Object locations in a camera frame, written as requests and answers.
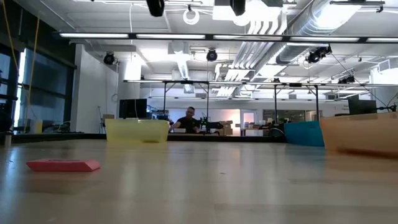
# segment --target man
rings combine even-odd
[[[199,132],[200,122],[193,118],[195,115],[195,109],[190,106],[185,112],[185,117],[180,118],[173,125],[173,128],[185,128],[186,133],[197,133]]]

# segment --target pole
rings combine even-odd
[[[163,115],[166,116],[166,85],[167,83],[164,83],[164,99],[163,99]]]
[[[276,106],[276,95],[277,95],[277,92],[276,92],[276,86],[277,86],[277,85],[274,85],[274,100],[275,100],[275,124],[278,124],[278,112],[277,112],[277,106]]]
[[[315,86],[315,98],[317,99],[317,121],[319,121],[319,98],[318,98],[318,86]]]
[[[209,89],[210,89],[210,84],[207,84],[207,114],[206,114],[206,133],[210,134],[210,127],[209,127]]]
[[[209,118],[209,89],[210,89],[210,85],[207,84],[207,119]]]

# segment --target window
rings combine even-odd
[[[44,125],[69,121],[72,90],[68,88],[72,88],[73,69],[36,53],[30,81],[33,56],[34,53],[30,49],[21,53],[17,90],[19,100],[14,115],[14,126],[24,126],[26,113],[27,119],[43,120]],[[27,111],[30,83],[30,106]]]
[[[9,78],[9,72],[10,72],[10,62],[11,58],[8,55],[1,54],[0,53],[0,94],[2,95],[8,95],[8,78]],[[9,106],[6,106],[7,100],[1,99],[0,98],[0,110],[3,113],[10,114],[9,111]]]

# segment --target glass wall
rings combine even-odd
[[[0,46],[1,52],[3,52],[4,46]],[[0,53],[0,94],[4,97],[0,98],[0,117],[1,119],[10,119],[12,117],[12,100],[7,100],[6,96],[10,95],[9,84],[9,73],[11,66],[11,57],[6,54]]]
[[[14,125],[24,126],[25,118],[43,120],[44,125],[62,124],[70,119],[72,90],[68,88],[72,88],[73,69],[38,53],[32,66],[33,56],[30,49],[21,53]]]
[[[278,123],[289,122],[304,122],[304,121],[316,121],[316,111],[305,111],[305,110],[277,110]],[[262,118],[264,121],[271,122],[275,120],[275,110],[263,110]]]

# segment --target wall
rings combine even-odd
[[[98,133],[100,129],[100,107],[102,114],[115,114],[118,74],[95,59],[84,46],[76,46],[75,82],[72,98],[72,131]]]
[[[128,79],[128,76],[136,76],[137,73],[141,73],[141,65],[138,65],[136,69],[129,69],[129,64],[127,62],[120,62],[118,67],[118,96],[114,98],[118,101],[116,108],[116,114],[119,116],[119,104],[120,100],[128,99],[139,99],[140,96],[140,83],[125,83],[123,80]]]

